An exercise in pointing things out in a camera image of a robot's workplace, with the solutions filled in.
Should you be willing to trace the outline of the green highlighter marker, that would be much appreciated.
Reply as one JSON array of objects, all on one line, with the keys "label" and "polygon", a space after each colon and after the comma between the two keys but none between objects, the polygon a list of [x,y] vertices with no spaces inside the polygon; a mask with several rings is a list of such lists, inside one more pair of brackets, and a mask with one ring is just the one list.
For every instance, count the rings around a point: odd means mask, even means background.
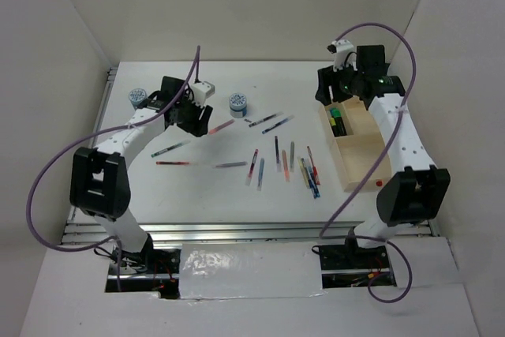
[{"label": "green highlighter marker", "polygon": [[342,113],[340,112],[340,110],[330,111],[330,115],[333,117],[334,120],[342,118]]}]

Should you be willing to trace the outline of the yellow highlighter marker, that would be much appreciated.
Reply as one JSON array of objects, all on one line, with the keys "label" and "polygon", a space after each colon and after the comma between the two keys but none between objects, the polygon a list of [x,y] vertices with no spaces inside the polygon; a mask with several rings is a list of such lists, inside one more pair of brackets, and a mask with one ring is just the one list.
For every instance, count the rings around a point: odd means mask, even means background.
[{"label": "yellow highlighter marker", "polygon": [[335,130],[337,137],[343,137],[347,135],[345,124],[341,117],[333,117],[332,120],[335,122]]}]

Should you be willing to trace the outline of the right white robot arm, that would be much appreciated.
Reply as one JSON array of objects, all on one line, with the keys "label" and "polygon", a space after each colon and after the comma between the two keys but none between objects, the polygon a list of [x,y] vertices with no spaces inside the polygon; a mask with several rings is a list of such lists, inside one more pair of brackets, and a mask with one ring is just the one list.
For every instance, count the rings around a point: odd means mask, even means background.
[{"label": "right white robot arm", "polygon": [[421,143],[406,90],[399,77],[387,73],[384,46],[355,47],[341,39],[327,49],[334,63],[318,71],[316,100],[328,106],[357,97],[376,122],[391,165],[392,177],[376,198],[376,214],[346,236],[346,262],[360,268],[370,261],[372,249],[438,215],[451,176],[436,166]]}]

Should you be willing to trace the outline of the purple highlighter marker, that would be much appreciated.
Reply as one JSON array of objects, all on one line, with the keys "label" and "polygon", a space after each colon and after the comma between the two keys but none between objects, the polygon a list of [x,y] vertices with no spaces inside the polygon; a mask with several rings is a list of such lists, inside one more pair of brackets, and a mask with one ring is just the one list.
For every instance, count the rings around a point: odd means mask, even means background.
[{"label": "purple highlighter marker", "polygon": [[330,118],[329,122],[330,122],[330,125],[331,125],[331,130],[333,132],[333,136],[334,137],[338,137],[339,136],[339,129],[338,129],[337,125],[336,125],[336,121],[333,118]]}]

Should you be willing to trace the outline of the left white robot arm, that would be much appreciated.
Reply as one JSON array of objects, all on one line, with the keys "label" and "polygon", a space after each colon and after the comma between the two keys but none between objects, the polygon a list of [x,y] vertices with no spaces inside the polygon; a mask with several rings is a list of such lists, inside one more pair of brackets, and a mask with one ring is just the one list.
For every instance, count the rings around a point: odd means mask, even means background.
[{"label": "left white robot arm", "polygon": [[71,205],[118,238],[129,266],[139,273],[155,266],[156,255],[151,237],[129,210],[129,166],[172,125],[195,137],[207,134],[212,107],[205,101],[214,94],[215,86],[208,82],[184,85],[181,79],[164,77],[161,88],[138,104],[124,129],[73,155]]}]

